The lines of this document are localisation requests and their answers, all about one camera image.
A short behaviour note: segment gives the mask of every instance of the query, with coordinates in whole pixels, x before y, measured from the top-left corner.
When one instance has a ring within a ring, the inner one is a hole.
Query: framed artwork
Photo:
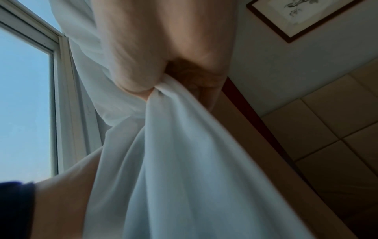
[[[362,0],[253,0],[247,8],[288,43]]]

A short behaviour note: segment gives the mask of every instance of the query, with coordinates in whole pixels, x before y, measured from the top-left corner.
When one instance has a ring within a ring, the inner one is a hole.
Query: person
[[[68,0],[51,0],[52,5],[57,2]],[[213,108],[230,65],[237,1],[78,0],[75,4],[85,3],[93,10],[111,80],[118,88],[147,101],[167,73],[207,109]],[[36,184],[0,184],[2,238],[80,238],[101,152],[102,148],[68,171]]]

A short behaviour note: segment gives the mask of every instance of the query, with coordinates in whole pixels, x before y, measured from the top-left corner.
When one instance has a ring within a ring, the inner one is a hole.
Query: dark clothing
[[[0,183],[0,238],[30,238],[34,196],[33,183]]]

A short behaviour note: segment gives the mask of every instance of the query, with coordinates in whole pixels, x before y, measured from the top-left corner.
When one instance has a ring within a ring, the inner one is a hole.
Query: white sheet
[[[80,78],[114,126],[84,239],[313,238],[261,169],[176,80],[165,75],[147,104],[112,83],[88,3],[51,0]]]

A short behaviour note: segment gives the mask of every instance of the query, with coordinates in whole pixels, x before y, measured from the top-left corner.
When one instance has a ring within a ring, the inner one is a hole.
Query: window
[[[0,182],[46,179],[101,146],[68,39],[41,20],[57,26],[48,1],[21,2],[0,1]]]

